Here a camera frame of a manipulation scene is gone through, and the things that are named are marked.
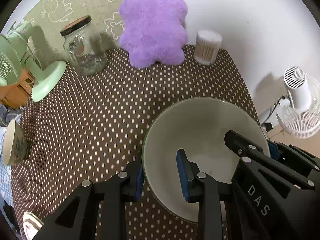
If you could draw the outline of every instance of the green fan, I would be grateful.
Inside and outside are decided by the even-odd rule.
[[[67,64],[56,61],[41,70],[37,59],[28,47],[28,39],[32,33],[32,25],[25,21],[6,37],[0,35],[0,86],[16,84],[22,68],[30,70],[36,79],[32,88],[32,99],[38,102],[45,98],[63,76]]]

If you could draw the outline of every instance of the white lettering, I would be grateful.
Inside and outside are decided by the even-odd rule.
[[[269,206],[268,206],[268,205],[265,205],[265,206],[264,206],[264,212],[261,210],[261,214],[262,214],[263,216],[265,216],[265,215],[267,214],[267,209],[270,210]]]
[[[254,200],[254,202],[257,203],[257,207],[258,207],[259,204],[260,204],[260,200],[261,200],[261,196],[257,197],[257,198]]]
[[[251,185],[251,187],[250,187],[250,189],[249,189],[249,191],[248,191],[249,195],[252,196],[253,193],[255,192],[255,190],[256,190],[256,189],[254,188],[254,186]]]

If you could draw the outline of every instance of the cotton swab container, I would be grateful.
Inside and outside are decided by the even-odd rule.
[[[215,62],[222,36],[214,31],[198,31],[194,58],[204,65],[211,65]]]

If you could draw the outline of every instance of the purple fur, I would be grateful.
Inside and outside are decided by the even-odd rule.
[[[125,31],[119,45],[129,52],[131,65],[181,64],[182,46],[188,41],[181,24],[187,11],[184,0],[123,0],[119,13]]]

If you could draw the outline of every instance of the glass jar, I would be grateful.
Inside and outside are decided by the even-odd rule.
[[[103,49],[100,34],[92,24],[90,15],[70,23],[60,33],[65,38],[65,52],[77,73],[93,75],[106,67],[108,54]]]

